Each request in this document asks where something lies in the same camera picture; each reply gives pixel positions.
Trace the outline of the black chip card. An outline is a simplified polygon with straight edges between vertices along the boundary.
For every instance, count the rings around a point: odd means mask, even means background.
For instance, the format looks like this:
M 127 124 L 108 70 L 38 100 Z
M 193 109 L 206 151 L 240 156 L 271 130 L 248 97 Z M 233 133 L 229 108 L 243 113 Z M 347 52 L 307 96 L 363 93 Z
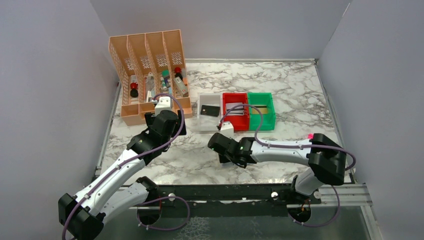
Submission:
M 218 117 L 220 115 L 221 108 L 215 105 L 202 105 L 200 108 L 200 115 Z

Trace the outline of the white credit card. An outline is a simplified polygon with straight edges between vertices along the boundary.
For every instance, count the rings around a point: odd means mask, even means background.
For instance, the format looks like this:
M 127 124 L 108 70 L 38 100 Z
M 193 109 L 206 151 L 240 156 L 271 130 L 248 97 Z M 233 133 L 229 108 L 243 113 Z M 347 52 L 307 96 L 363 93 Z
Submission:
M 245 114 L 245 108 L 242 105 L 242 102 L 231 102 L 225 104 L 225 109 L 231 110 L 227 115 L 228 116 L 243 116 Z

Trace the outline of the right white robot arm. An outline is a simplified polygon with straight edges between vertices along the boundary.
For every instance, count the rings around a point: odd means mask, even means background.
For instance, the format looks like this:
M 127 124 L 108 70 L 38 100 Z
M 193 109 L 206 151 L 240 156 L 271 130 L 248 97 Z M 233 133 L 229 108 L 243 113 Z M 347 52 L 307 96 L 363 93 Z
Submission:
M 265 162 L 294 163 L 307 166 L 292 182 L 292 191 L 307 197 L 323 185 L 344 184 L 347 155 L 326 135 L 292 142 L 243 137 L 236 141 L 216 132 L 207 144 L 219 155 L 221 163 L 233 163 L 246 168 L 249 164 Z

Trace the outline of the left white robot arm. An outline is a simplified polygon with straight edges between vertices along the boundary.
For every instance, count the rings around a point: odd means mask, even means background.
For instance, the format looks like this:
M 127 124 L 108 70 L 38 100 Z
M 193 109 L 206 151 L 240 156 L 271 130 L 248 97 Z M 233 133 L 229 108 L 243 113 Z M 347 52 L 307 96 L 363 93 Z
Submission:
M 59 199 L 62 238 L 70 233 L 75 240 L 93 240 L 116 215 L 136 204 L 155 201 L 158 185 L 148 177 L 140 177 L 127 190 L 119 189 L 185 133 L 185 117 L 181 112 L 166 109 L 153 115 L 153 121 L 131 138 L 104 173 L 74 195 L 65 193 Z

